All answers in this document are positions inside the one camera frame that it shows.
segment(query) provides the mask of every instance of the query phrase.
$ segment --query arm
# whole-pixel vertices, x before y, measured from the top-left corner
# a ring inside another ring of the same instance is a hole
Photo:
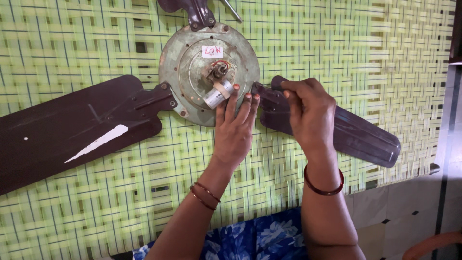
[[[226,102],[217,107],[215,149],[207,169],[197,180],[218,198],[223,195],[234,170],[252,146],[252,127],[260,101],[260,96],[252,98],[247,93],[235,118],[239,85],[234,85],[234,88],[236,90],[229,98],[226,111]],[[195,186],[194,192],[209,206],[217,206],[218,202],[203,189]],[[213,211],[190,192],[154,243],[146,260],[198,259],[212,214]]]
[[[293,135],[302,147],[307,177],[314,187],[333,191],[340,186],[334,149],[335,99],[314,78],[286,81],[282,87],[291,107]],[[313,259],[364,259],[343,194],[323,196],[304,184],[302,229]]]

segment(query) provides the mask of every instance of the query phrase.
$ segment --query woven plastic surface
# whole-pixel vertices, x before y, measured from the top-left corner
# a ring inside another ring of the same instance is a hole
[[[390,169],[338,154],[345,193],[429,172],[455,1],[231,1],[242,24],[208,3],[252,44],[262,83],[316,77],[339,106],[399,137]],[[185,16],[153,0],[0,0],[0,115],[123,74],[153,88],[162,48]],[[158,136],[1,196],[1,259],[97,259],[155,240],[207,165],[214,135],[173,111],[160,117]],[[300,201],[300,147],[258,120],[253,133],[211,228]]]

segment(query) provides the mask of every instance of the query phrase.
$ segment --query hand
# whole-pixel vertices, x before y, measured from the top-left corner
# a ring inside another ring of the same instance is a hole
[[[336,101],[315,78],[281,83],[290,105],[293,136],[305,154],[333,149]]]
[[[232,168],[232,171],[244,160],[252,146],[252,127],[260,102],[258,94],[253,98],[252,94],[245,94],[239,113],[234,116],[239,85],[234,84],[234,89],[228,106],[226,106],[226,100],[217,106],[215,150],[211,159],[211,161],[218,160],[223,167]]]

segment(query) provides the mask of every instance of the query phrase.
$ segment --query white paint mark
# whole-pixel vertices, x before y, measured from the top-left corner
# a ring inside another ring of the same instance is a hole
[[[70,162],[70,161],[72,161],[74,159],[79,158],[80,156],[82,156],[84,154],[87,154],[87,153],[93,151],[94,149],[98,148],[99,146],[109,142],[110,140],[112,140],[112,139],[114,139],[114,138],[116,138],[118,136],[121,136],[123,133],[125,133],[127,131],[128,131],[128,127],[126,127],[123,124],[120,124],[120,125],[116,126],[113,130],[105,133],[102,137],[96,139],[94,142],[89,144],[87,147],[83,148],[80,152],[78,152],[71,159],[67,160],[65,163]]]
[[[202,58],[223,59],[223,47],[221,46],[202,46]]]

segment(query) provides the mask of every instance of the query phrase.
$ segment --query white capacitor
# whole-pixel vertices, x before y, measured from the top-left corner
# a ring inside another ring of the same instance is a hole
[[[223,85],[224,89],[228,92],[229,95],[231,95],[234,92],[234,88],[231,85],[231,83],[228,80],[223,80],[221,82]],[[215,109],[223,100],[226,98],[223,96],[223,94],[218,91],[216,88],[212,88],[205,96],[204,96],[204,101],[205,103],[211,108]]]

